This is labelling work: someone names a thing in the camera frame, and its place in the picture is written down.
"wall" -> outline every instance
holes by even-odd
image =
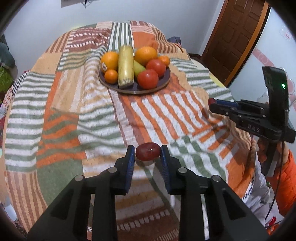
[[[284,68],[288,74],[288,78],[292,79],[293,90],[296,84],[296,41],[292,39],[288,41],[281,34],[281,29],[287,29],[285,23],[280,16],[271,9],[266,26],[262,35],[242,68],[234,82],[231,84],[231,93],[236,100],[247,99],[256,101],[257,98],[267,91],[264,84],[262,66],[275,66]],[[292,102],[296,98],[296,94],[292,94],[291,88],[288,85],[290,92],[289,99]],[[289,119],[294,127],[296,127],[296,104],[290,107]],[[289,148],[296,153],[296,143],[289,144]]]
[[[221,12],[223,3],[224,3],[224,0],[219,0],[218,1],[217,8],[216,8],[216,10],[214,12],[214,15],[213,15],[212,21],[211,21],[211,23],[209,25],[208,31],[207,31],[207,33],[205,35],[205,38],[204,38],[204,40],[202,42],[202,45],[200,46],[200,49],[198,51],[198,54],[200,56],[202,56],[202,54],[203,54],[203,52],[205,50],[205,47],[207,46],[207,43],[208,43],[208,41],[209,41],[209,39],[211,37],[211,34],[213,32],[213,29],[214,29],[214,27],[216,25],[217,19],[219,17],[220,12]]]
[[[61,8],[60,0],[29,0],[5,30],[18,76],[32,68],[53,41],[73,28],[100,21],[142,20],[179,36],[189,53],[198,53],[220,0],[99,0],[84,8]]]

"purple plate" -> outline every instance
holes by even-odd
[[[167,68],[166,71],[165,71],[165,74],[164,76],[162,76],[159,81],[158,81],[158,84],[157,84],[157,87],[154,88],[154,89],[150,89],[150,90],[144,90],[142,89],[136,78],[135,78],[135,81],[133,82],[133,85],[129,86],[129,87],[126,87],[124,89],[120,89],[118,88],[118,84],[109,84],[106,82],[105,78],[104,78],[104,73],[100,70],[99,72],[99,80],[101,82],[102,85],[110,88],[110,89],[113,89],[113,90],[116,90],[120,93],[125,93],[125,94],[148,94],[148,93],[152,93],[152,92],[155,92],[155,91],[158,91],[162,88],[164,88],[165,86],[168,85],[169,81],[170,81],[170,69]]]

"door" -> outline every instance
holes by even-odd
[[[225,84],[249,45],[263,6],[264,0],[228,0],[221,13],[202,60],[222,83]]]

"door frame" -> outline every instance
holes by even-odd
[[[217,30],[218,30],[219,24],[220,24],[220,22],[222,20],[222,17],[223,17],[223,14],[225,12],[227,4],[228,4],[228,0],[224,0],[221,12],[220,12],[219,17],[217,19],[217,22],[215,24],[213,32],[212,32],[212,34],[211,34],[211,36],[209,38],[209,41],[207,43],[207,46],[205,47],[204,52],[202,53],[202,60],[204,60],[204,58],[205,58],[205,56],[206,56],[206,54],[207,54],[207,52],[209,50],[209,47],[211,45],[211,42],[214,39],[214,36],[215,36],[215,34],[216,34]],[[225,82],[223,83],[225,86],[228,86],[232,82],[232,80],[237,76],[237,74],[239,73],[239,71],[241,70],[241,68],[243,67],[245,62],[247,61],[248,57],[250,56],[250,53],[253,51],[255,45],[257,44],[258,37],[261,35],[262,29],[264,28],[264,26],[266,24],[266,16],[267,16],[267,13],[269,13],[269,9],[270,9],[269,4],[265,1],[264,5],[263,5],[263,8],[262,8],[260,18],[259,18],[259,21],[258,21],[258,24],[257,24],[257,26],[256,26],[256,28],[254,30],[254,33],[253,33],[248,45],[246,46],[243,54],[241,55],[239,61],[237,62],[234,69],[231,71],[231,73],[229,74],[229,76],[227,77]]]

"orange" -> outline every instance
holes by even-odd
[[[118,73],[114,69],[107,70],[104,77],[109,84],[115,84],[118,81]]]
[[[109,51],[101,58],[101,69],[105,73],[109,69],[118,69],[118,53]]]
[[[163,63],[165,64],[166,67],[169,66],[169,64],[170,64],[170,58],[167,57],[166,55],[161,55],[161,56],[158,57],[158,59],[159,59],[161,62],[163,62]]]
[[[157,58],[157,51],[152,47],[142,47],[135,52],[134,60],[146,66],[151,59]]]

